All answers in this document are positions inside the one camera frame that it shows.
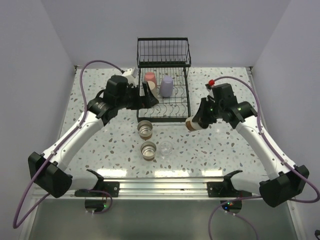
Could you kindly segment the lilac plastic cup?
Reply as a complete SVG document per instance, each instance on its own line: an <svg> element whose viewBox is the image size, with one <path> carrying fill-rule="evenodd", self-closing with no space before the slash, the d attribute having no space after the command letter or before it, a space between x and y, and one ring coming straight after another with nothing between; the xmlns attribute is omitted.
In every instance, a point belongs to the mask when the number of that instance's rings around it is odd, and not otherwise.
<svg viewBox="0 0 320 240"><path fill-rule="evenodd" d="M169 98L173 93L173 87L173 79L170 76L166 75L161 81L159 94L164 98Z"/></svg>

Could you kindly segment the pink plastic cup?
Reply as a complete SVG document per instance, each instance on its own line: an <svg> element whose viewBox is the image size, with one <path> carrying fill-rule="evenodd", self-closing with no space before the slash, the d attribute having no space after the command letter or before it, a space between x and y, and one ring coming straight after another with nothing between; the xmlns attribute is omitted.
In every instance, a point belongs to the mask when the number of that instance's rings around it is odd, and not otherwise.
<svg viewBox="0 0 320 240"><path fill-rule="evenodd" d="M144 81L145 82L153 82L155 86L157 86L157 80L156 80L156 75L153 72L146 72L144 74Z"/></svg>

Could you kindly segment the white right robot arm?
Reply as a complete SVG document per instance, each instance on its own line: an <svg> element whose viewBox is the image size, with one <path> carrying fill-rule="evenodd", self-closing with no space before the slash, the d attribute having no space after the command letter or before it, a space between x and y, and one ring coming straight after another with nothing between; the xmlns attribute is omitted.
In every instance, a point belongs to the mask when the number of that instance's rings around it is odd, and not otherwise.
<svg viewBox="0 0 320 240"><path fill-rule="evenodd" d="M257 111L247 101L238 102L229 83L205 86L209 94L201 98L197 113L186 120L187 128L207 129L219 119L229 123L247 141L267 175L260 180L242 170L233 171L223 178L223 192L231 197L239 191L260 195L273 208L299 195L306 184L302 177L308 178L309 170L304 165L297 166L267 131L258 129Z"/></svg>

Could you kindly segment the beige plastic cup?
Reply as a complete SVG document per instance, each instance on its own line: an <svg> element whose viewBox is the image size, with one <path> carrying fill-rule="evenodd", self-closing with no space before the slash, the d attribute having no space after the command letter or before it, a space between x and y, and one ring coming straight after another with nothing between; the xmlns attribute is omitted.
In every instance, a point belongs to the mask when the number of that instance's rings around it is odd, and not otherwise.
<svg viewBox="0 0 320 240"><path fill-rule="evenodd" d="M157 98L158 97L158 93L157 93L157 87L156 87L155 83L153 81L147 81L147 84L148 84L148 86L150 88L150 91L153 94L153 96L155 98Z"/></svg>

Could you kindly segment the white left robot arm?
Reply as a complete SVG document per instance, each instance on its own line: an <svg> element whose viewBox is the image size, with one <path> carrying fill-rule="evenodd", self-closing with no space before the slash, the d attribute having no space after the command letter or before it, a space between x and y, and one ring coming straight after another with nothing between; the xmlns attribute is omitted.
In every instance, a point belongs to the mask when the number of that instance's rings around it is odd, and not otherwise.
<svg viewBox="0 0 320 240"><path fill-rule="evenodd" d="M31 180L55 198L69 190L87 190L95 197L101 195L104 178L96 171L90 169L88 176L77 178L66 170L82 146L115 118L119 110L150 109L159 103L149 84L143 82L142 86L129 83L122 75L112 76L105 89L88 102L72 128L43 153L33 152L28 157Z"/></svg>

